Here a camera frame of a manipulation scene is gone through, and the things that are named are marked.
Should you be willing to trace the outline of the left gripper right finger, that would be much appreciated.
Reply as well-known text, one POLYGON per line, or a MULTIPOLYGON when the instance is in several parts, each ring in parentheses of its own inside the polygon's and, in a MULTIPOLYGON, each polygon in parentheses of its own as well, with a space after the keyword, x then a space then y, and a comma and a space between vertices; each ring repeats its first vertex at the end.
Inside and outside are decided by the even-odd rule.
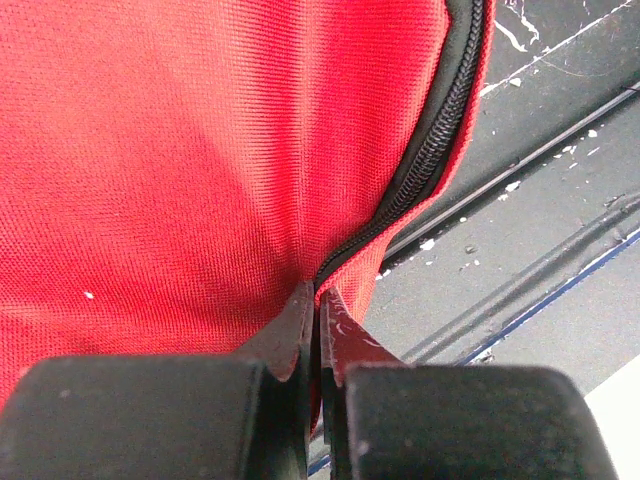
POLYGON ((613 479, 574 383, 540 367, 409 366, 321 298, 324 435, 335 479, 613 479))

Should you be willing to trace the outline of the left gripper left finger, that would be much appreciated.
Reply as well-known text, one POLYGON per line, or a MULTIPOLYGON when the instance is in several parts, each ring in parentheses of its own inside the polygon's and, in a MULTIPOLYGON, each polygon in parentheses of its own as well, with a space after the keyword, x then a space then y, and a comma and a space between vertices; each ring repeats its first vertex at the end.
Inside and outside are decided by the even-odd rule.
POLYGON ((304 479, 314 289, 227 355, 39 362, 1 413, 5 479, 304 479))

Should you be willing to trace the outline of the red backpack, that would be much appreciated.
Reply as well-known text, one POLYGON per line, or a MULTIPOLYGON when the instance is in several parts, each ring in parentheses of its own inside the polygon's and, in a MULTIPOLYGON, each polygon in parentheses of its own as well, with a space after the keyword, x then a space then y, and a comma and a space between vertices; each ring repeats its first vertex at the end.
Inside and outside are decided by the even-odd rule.
POLYGON ((306 281, 362 319, 451 182, 492 1, 5 1, 1 396, 52 357, 227 353, 306 281))

